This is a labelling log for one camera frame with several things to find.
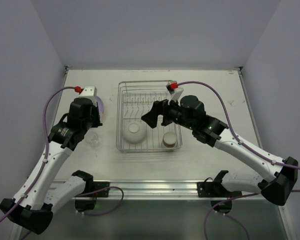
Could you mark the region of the purple plate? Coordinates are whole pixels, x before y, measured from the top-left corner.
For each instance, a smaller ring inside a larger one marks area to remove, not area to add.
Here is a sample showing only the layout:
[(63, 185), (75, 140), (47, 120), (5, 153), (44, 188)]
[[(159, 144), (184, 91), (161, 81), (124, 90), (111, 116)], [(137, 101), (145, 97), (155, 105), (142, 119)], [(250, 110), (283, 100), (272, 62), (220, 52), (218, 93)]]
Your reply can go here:
[(104, 115), (104, 112), (105, 112), (104, 102), (99, 96), (96, 96), (95, 99), (96, 99), (96, 102), (98, 104), (100, 118), (102, 119), (103, 115)]

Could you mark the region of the small clear glass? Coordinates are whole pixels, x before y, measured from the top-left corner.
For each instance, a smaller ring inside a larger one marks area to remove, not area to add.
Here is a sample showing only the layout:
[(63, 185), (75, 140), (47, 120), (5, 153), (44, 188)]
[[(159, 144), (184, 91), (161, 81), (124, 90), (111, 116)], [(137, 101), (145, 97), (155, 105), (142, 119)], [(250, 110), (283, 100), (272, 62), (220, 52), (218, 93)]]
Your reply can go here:
[(92, 148), (97, 148), (99, 146), (99, 136), (95, 132), (88, 132), (85, 135), (85, 142)]

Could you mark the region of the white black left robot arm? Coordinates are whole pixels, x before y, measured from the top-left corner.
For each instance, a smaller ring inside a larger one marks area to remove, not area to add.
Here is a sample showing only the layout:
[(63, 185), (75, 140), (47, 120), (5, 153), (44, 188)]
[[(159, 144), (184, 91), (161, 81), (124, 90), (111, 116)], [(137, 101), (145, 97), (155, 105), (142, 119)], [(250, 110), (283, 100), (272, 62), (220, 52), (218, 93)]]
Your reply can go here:
[(73, 197), (93, 190), (93, 176), (81, 170), (54, 192), (48, 190), (60, 168), (90, 128), (101, 126), (95, 97), (77, 97), (48, 136), (49, 150), (42, 153), (23, 187), (4, 198), (0, 210), (13, 223), (39, 235), (50, 225), (56, 211)]

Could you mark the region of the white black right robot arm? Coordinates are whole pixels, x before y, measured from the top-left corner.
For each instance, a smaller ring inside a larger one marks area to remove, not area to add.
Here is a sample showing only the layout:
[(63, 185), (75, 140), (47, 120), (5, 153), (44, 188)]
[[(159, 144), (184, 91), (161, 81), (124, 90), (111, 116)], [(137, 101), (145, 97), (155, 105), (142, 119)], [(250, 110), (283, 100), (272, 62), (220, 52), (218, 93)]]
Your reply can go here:
[(226, 197), (233, 192), (261, 194), (269, 202), (285, 205), (298, 180), (298, 161), (271, 155), (254, 144), (239, 140), (230, 127), (206, 114), (204, 104), (194, 95), (180, 101), (155, 101), (151, 110), (141, 117), (152, 129), (162, 116), (162, 126), (175, 123), (192, 131), (196, 140), (235, 157), (251, 169), (252, 174), (221, 170), (202, 189), (214, 197)]

